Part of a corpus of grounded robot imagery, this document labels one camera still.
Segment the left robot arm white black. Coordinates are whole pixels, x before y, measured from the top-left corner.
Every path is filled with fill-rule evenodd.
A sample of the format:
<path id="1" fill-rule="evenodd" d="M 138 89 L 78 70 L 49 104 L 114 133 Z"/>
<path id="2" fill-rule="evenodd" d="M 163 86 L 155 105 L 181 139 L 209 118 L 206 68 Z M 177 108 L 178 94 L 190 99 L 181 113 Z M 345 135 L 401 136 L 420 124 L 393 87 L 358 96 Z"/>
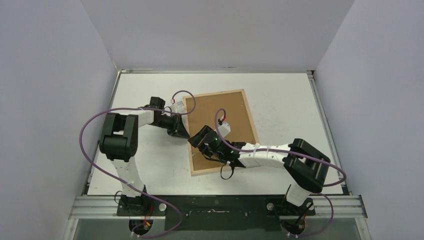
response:
<path id="1" fill-rule="evenodd" d="M 182 114 L 183 103 L 172 101 L 170 114 L 165 110 L 165 101 L 160 97 L 151 97 L 145 109 L 138 108 L 130 113 L 120 114 L 110 112 L 104 119 L 100 135 L 100 152 L 106 155 L 117 171 L 117 176 L 124 180 L 122 183 L 121 201 L 129 205 L 136 215 L 144 215 L 149 210 L 148 198 L 136 189 L 147 191 L 136 166 L 135 155 L 138 149 L 139 128 L 145 125 L 167 130 L 171 137 L 188 139 Z"/>

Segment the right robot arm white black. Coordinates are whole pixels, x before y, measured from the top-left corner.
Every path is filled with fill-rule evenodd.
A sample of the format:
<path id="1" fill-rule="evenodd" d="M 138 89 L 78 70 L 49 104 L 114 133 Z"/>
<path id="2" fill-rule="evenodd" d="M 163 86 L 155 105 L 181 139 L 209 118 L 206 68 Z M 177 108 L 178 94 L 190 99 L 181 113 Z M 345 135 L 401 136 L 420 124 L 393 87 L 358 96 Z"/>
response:
<path id="1" fill-rule="evenodd" d="M 205 125 L 188 139 L 190 145 L 209 161 L 232 169 L 272 167 L 285 169 L 293 179 L 282 207 L 296 214 L 312 193 L 321 193 L 331 160 L 307 141 L 296 138 L 290 144 L 266 146 L 222 140 L 217 131 Z"/>

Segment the brown frame backing board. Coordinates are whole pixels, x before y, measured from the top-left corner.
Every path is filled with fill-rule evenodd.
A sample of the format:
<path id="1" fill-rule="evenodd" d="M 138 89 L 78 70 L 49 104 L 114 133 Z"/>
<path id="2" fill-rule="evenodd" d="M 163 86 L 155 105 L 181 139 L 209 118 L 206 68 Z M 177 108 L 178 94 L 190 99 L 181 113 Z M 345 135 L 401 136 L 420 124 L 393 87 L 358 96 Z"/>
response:
<path id="1" fill-rule="evenodd" d="M 257 130 L 243 89 L 196 94 L 194 98 L 184 96 L 182 100 L 187 111 L 194 111 L 184 118 L 185 127 L 194 136 L 205 125 L 216 128 L 215 114 L 219 109 L 225 109 L 223 126 L 219 127 L 221 135 L 230 142 L 259 142 Z"/>

